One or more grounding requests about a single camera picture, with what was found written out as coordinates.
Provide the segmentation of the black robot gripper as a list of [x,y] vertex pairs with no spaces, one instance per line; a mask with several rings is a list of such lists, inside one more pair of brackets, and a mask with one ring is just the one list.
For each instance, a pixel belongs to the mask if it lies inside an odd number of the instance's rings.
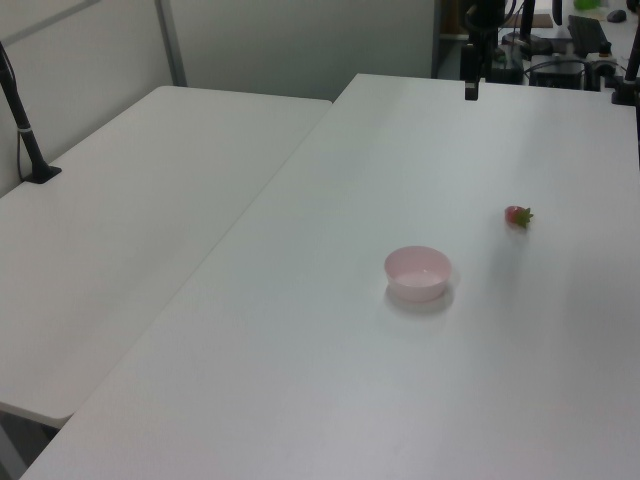
[[464,82],[467,101],[477,101],[479,82],[489,75],[489,44],[487,39],[504,23],[504,0],[473,0],[465,2],[465,29],[472,44],[461,49],[460,79]]

